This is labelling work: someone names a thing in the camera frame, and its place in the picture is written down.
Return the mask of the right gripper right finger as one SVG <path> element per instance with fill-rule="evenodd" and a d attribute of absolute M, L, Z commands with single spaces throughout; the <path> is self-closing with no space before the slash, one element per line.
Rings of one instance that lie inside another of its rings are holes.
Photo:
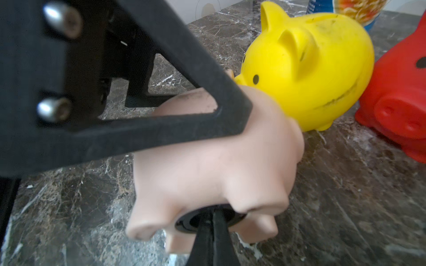
<path fill-rule="evenodd" d="M 240 266 L 222 209 L 213 211 L 213 266 Z"/>

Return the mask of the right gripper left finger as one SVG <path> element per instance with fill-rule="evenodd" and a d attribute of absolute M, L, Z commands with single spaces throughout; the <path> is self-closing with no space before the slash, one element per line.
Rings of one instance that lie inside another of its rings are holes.
<path fill-rule="evenodd" d="M 206 212 L 201 215 L 193 249 L 186 266 L 213 265 L 213 215 Z"/>

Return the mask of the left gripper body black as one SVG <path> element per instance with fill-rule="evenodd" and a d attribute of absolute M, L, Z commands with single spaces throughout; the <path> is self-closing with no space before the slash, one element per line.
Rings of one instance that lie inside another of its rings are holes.
<path fill-rule="evenodd" d="M 105 83 L 156 49 L 152 1 L 2 1 L 1 132 L 96 123 Z"/>

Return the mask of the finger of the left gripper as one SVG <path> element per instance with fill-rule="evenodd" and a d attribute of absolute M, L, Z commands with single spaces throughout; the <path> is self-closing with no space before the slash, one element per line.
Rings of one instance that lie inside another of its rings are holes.
<path fill-rule="evenodd" d="M 176 94 L 151 94 L 149 82 L 153 73 L 156 49 L 136 49 L 130 57 L 128 69 L 127 108 L 157 107 Z"/>
<path fill-rule="evenodd" d="M 153 39 L 186 79 L 215 99 L 212 113 L 101 120 L 76 130 L 69 124 L 35 133 L 1 132 L 1 176 L 20 177 L 151 147 L 241 133 L 252 102 L 224 73 L 165 1 L 152 1 Z"/>

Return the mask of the pink piggy bank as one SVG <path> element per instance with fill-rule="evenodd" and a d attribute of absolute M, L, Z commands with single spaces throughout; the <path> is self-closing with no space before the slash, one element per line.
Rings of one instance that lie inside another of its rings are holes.
<path fill-rule="evenodd" d="M 148 241 L 162 229 L 168 253 L 188 254 L 195 235 L 179 231 L 177 222 L 212 205 L 230 205 L 244 215 L 230 229 L 245 243 L 277 235 L 275 217 L 288 208 L 304 137 L 267 94 L 250 86 L 241 90 L 253 104 L 242 133 L 134 153 L 129 238 Z"/>

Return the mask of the yellow piggy bank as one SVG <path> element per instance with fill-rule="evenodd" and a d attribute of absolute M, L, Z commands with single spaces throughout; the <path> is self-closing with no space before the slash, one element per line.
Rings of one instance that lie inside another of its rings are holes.
<path fill-rule="evenodd" d="M 260 5 L 261 33 L 248 47 L 240 85 L 257 88 L 303 131 L 324 131 L 359 100 L 372 77 L 368 32 L 335 13 L 290 17 L 277 3 Z"/>

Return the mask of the red piggy bank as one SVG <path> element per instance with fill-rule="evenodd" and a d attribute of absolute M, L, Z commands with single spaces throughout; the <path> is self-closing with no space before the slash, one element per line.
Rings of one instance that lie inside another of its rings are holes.
<path fill-rule="evenodd" d="M 376 62 L 355 119 L 426 161 L 426 17 Z"/>

